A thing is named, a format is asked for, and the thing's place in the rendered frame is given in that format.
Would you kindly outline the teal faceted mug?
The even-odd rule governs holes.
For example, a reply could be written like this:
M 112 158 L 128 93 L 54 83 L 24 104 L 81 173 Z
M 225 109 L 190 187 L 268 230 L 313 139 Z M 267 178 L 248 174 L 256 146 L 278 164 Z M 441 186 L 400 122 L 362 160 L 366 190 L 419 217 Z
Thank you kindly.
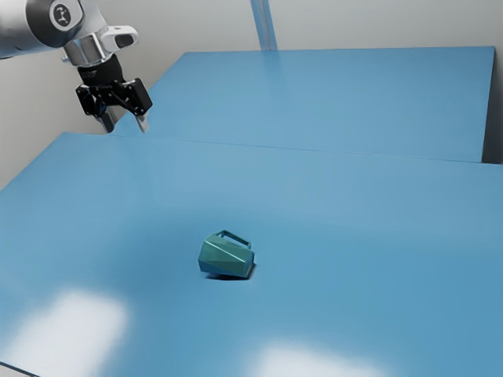
M 223 229 L 204 239 L 197 261 L 203 273 L 248 279 L 255 253 L 251 242 Z

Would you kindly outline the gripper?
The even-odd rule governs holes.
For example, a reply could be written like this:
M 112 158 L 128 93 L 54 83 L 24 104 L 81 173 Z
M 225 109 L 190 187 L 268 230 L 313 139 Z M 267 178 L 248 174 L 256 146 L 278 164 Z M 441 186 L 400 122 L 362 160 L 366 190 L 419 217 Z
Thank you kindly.
M 75 89 L 86 115 L 93 116 L 107 134 L 115 129 L 109 108 L 120 106 L 133 114 L 142 133 L 149 130 L 148 112 L 152 99 L 140 78 L 125 82 L 123 69 L 116 55 L 89 67 L 77 67 L 82 83 Z

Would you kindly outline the blue-grey metal post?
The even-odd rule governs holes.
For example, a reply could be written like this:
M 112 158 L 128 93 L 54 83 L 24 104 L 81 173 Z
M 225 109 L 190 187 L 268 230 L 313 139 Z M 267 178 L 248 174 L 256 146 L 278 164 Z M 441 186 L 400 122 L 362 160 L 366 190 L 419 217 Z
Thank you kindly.
M 269 0 L 250 0 L 260 49 L 276 51 L 277 40 Z

